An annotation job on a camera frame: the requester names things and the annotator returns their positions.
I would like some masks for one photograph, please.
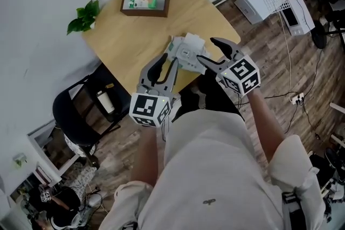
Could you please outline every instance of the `wooden floor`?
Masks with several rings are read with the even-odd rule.
[[[318,19],[320,15],[317,11],[317,3],[309,0],[307,6],[312,17]],[[228,0],[218,8],[241,36],[242,51],[249,54],[259,66],[262,93],[265,96],[287,93],[289,91],[289,58],[279,16],[273,15],[262,23],[251,25],[234,5],[234,0]],[[310,34],[291,37],[285,23],[284,28],[291,57],[291,91],[306,94],[313,83],[320,50],[314,46]],[[341,119],[341,114],[331,109],[329,103],[341,103],[343,100],[345,55],[339,37],[327,37],[327,40],[327,47],[321,53],[314,87],[305,99],[305,108],[310,122],[321,137],[320,140],[315,138],[314,130],[308,123],[303,107],[298,106],[296,110],[296,105],[290,103],[288,95],[267,99],[269,107],[284,130],[288,128],[296,110],[288,134],[299,135],[307,151],[323,148]],[[237,103],[236,95],[229,93],[229,96],[233,102]],[[247,98],[243,98],[242,102],[247,102]],[[253,139],[258,162],[264,168],[267,161],[257,138],[250,106],[242,105],[240,112]],[[93,186],[97,185],[111,195],[104,201],[105,208],[108,210],[113,203],[112,194],[115,189],[128,181],[139,135],[138,126],[127,116],[121,122],[121,129],[105,136],[98,145],[96,156],[100,160],[101,167],[93,179]],[[161,139],[159,139],[159,148],[162,157],[164,143]],[[106,212],[99,209],[92,218],[92,228],[97,229],[105,215]]]

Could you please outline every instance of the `white cloth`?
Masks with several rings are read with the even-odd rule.
[[[321,191],[298,136],[275,152],[272,185],[263,180],[242,118],[197,110],[171,126],[164,162],[154,189],[142,182],[117,189],[101,230],[133,222],[140,230],[284,229],[281,194],[292,190],[302,199],[308,229],[322,223]]]

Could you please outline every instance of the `black chair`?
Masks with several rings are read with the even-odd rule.
[[[83,116],[78,113],[69,94],[69,91],[77,85],[84,85],[87,94],[92,100],[92,104],[84,112]],[[110,114],[105,110],[96,96],[97,92],[100,90],[105,90],[107,92],[115,108]],[[57,125],[61,127],[61,130],[68,139],[80,146],[91,164],[98,168],[98,160],[96,157],[91,156],[90,150],[104,135],[120,128],[118,123],[129,112],[130,98],[128,92],[121,86],[107,67],[102,64],[94,73],[84,77],[79,82],[62,91],[55,98],[53,103],[53,115]],[[94,105],[100,110],[102,115],[111,122],[111,125],[102,134],[95,131],[85,121],[85,117]]]

